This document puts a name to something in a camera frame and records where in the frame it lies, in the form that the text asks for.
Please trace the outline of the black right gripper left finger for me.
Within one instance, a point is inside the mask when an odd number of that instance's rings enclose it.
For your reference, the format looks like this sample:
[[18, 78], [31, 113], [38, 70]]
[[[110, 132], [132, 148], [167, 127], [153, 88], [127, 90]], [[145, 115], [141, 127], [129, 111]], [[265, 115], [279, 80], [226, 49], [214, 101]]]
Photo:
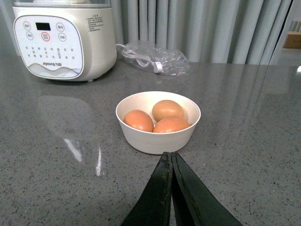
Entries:
[[123, 226], [168, 226], [172, 196], [173, 164], [163, 153], [138, 202], [125, 217]]

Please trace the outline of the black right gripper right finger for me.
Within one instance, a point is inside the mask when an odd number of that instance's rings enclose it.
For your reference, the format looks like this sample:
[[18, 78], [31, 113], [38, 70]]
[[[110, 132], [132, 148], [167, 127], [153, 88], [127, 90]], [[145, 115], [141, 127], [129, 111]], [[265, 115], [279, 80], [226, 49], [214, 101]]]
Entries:
[[240, 226], [178, 153], [173, 163], [172, 198], [178, 226]]

